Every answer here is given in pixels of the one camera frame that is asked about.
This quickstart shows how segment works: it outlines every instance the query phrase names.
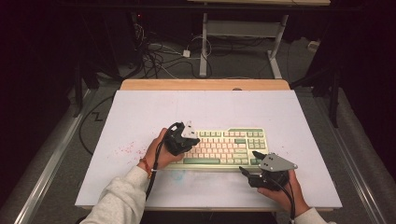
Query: mechanical keyboard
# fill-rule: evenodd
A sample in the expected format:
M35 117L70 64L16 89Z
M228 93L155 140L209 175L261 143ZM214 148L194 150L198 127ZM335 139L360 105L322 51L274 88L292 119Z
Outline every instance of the mechanical keyboard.
M170 163L166 170L203 170L240 172L239 166L260 170L261 160L252 151L268 154L264 129L231 128L196 131L200 143L185 153L181 161Z

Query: dark background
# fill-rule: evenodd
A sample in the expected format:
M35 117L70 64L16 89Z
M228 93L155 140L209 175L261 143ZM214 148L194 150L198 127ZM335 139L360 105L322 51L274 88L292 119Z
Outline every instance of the dark background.
M301 36L321 39L308 76L329 62L342 59L338 63L341 87L394 178L396 34L392 23L396 21L396 10L388 0L364 2L369 6L358 15L318 15L316 20L304 14L290 16L284 39L293 41ZM362 3L334 0L332 7ZM117 65L133 60L128 55L134 56L134 43L128 40L133 40L134 35L128 30L127 14L87 13L83 21L80 14L58 8L51 0L2 2L0 8L3 73L0 205L3 205L30 160L70 106L67 94L74 85L77 65L90 88L97 84L94 72L104 71L118 77ZM145 14L144 22L164 35L174 34L160 29L166 15L180 32L179 37L171 36L175 39L186 41L200 30L201 18L186 13L150 12ZM178 22L180 17L187 19ZM117 35L119 30L127 37ZM313 85L323 81L329 83L327 77L321 77Z

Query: hand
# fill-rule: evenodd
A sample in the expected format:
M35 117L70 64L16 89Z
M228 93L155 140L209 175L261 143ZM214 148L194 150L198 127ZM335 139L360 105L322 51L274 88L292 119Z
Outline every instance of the hand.
M149 169L152 169L152 167L154 165L155 151L157 149L158 144L163 140L163 136L165 135L166 130L167 129L163 128L160 132L160 135L157 138L154 138L154 140L152 140L151 144L148 147L145 157L148 162ZM169 163L171 163L172 161L180 161L183 158L184 158L184 153L174 156L166 149L165 144L163 144L163 146L161 148L160 156L158 158L157 169L162 169L165 166L167 166ZM137 166L139 166L143 170L146 170L145 164L142 161L140 161L137 164Z
M300 214L309 210L309 206L308 204L306 204L304 200L303 191L301 189L300 183L297 180L296 173L294 172L294 170L289 170L289 182L290 184L287 184L284 188L290 194L290 196L291 196L290 186L293 189L295 212L296 212L295 216L297 217ZM290 212L291 209L290 200L288 196L286 196L285 192L283 192L283 190L275 191L265 188L258 188L257 191L260 194L263 194L264 196L267 196L268 198L276 201L277 203L280 204L280 206L282 206L283 209Z

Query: red bracelet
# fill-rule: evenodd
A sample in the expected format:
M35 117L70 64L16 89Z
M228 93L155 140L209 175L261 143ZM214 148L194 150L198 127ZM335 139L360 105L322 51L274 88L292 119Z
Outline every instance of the red bracelet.
M148 179L151 179L152 172L151 172L151 169L149 168L148 161L146 160L146 157L143 157L139 161L142 161L143 163L145 163L146 172L148 173Z

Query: white sleeve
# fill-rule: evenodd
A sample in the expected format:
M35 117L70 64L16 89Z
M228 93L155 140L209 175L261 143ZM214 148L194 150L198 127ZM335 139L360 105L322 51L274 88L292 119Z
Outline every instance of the white sleeve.
M148 185L148 174L138 166L126 176L114 178L81 224L139 223L146 205Z
M335 224L335 222L326 222L315 208L302 213L294 219L295 224Z

